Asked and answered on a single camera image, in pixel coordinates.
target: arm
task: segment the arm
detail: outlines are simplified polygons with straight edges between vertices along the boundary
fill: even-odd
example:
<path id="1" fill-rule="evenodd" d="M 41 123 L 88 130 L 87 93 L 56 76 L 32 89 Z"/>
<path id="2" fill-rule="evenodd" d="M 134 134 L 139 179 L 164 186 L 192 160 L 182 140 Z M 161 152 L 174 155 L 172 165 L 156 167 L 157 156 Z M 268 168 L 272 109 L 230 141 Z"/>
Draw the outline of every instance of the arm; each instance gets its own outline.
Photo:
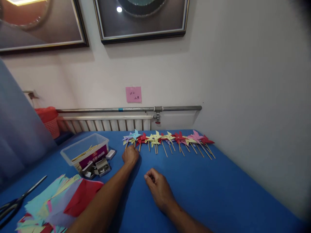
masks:
<path id="1" fill-rule="evenodd" d="M 125 149 L 122 168 L 99 190 L 66 233 L 107 231 L 138 158 L 139 153 L 133 146 Z"/>
<path id="2" fill-rule="evenodd" d="M 178 205 L 165 176 L 152 168 L 144 175 L 144 178 L 156 205 L 173 222 L 180 233 L 212 233 Z"/>

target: blue tablecloth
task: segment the blue tablecloth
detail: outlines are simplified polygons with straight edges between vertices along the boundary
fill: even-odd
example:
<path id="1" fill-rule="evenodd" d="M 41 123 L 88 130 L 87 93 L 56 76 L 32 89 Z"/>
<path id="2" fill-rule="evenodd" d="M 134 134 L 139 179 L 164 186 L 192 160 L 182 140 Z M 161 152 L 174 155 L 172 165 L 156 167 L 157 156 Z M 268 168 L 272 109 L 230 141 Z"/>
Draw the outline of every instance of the blue tablecloth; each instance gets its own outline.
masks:
<path id="1" fill-rule="evenodd" d="M 72 177 L 77 174 L 60 155 L 60 151 L 93 133 L 108 138 L 109 147 L 117 151 L 109 162 L 111 171 L 95 180 L 106 183 L 123 165 L 123 136 L 128 132 L 83 132 L 70 138 L 55 151 L 46 155 L 21 177 L 15 180 L 0 194 L 0 204 L 20 197 L 27 189 L 43 176 L 48 175 L 28 197 L 24 204 L 41 193 L 49 184 L 62 174 Z M 154 131 L 145 131 L 147 135 Z M 183 135 L 192 134 L 192 130 L 182 130 Z M 152 199 L 145 184 L 144 174 L 155 168 L 164 174 L 171 186 L 178 203 L 194 218 L 208 226 L 213 232 L 260 232 L 286 233 L 298 232 L 304 223 L 297 219 L 288 209 L 266 192 L 259 184 L 236 166 L 214 145 L 210 149 L 216 159 L 205 158 L 185 145 L 181 145 L 185 157 L 176 152 L 171 154 L 167 144 L 166 157 L 163 147 L 159 146 L 159 154 L 154 149 L 149 152 L 148 145 L 142 145 L 141 158 L 131 174 L 125 187 L 118 211 L 111 225 L 111 232 L 176 232 L 169 219 L 162 214 Z M 16 223 L 25 214 L 21 208 L 2 232 L 13 232 Z"/>

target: plastic container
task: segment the plastic container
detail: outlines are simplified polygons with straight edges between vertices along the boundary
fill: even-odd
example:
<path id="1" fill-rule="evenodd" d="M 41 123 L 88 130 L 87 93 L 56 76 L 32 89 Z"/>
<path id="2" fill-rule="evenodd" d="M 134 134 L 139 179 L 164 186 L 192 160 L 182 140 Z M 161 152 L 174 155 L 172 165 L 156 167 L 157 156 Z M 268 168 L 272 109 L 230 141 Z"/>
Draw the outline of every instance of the plastic container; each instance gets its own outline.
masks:
<path id="1" fill-rule="evenodd" d="M 56 109 L 54 107 L 36 108 L 35 111 L 39 115 L 44 126 L 51 133 L 53 139 L 58 138 L 60 133 L 56 119 L 58 116 Z"/>
<path id="2" fill-rule="evenodd" d="M 109 139 L 94 133 L 61 150 L 61 155 L 70 166 L 75 166 L 78 172 L 82 172 L 88 164 L 96 162 L 108 154 L 108 142 Z M 74 158 L 96 145 L 98 145 L 96 148 L 88 151 L 85 155 L 72 162 Z"/>

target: picture frame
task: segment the picture frame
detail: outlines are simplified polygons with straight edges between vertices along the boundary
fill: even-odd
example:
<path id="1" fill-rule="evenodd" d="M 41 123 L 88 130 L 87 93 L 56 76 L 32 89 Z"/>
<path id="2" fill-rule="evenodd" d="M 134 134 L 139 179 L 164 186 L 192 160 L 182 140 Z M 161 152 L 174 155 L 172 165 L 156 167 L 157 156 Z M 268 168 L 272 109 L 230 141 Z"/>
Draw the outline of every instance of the picture frame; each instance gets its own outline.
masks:
<path id="1" fill-rule="evenodd" d="M 93 0 L 106 44 L 184 36 L 190 0 Z"/>
<path id="2" fill-rule="evenodd" d="M 0 55 L 88 46 L 78 0 L 0 0 Z"/>

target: pink sticky note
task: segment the pink sticky note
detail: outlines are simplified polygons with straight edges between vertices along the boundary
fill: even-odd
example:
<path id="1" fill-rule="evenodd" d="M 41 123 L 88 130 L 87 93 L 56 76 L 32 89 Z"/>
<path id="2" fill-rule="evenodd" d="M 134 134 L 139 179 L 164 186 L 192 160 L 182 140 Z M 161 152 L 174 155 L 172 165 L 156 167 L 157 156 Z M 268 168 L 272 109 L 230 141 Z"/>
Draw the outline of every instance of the pink sticky note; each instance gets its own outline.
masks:
<path id="1" fill-rule="evenodd" d="M 141 87 L 126 87 L 126 100 L 128 103 L 142 102 Z"/>

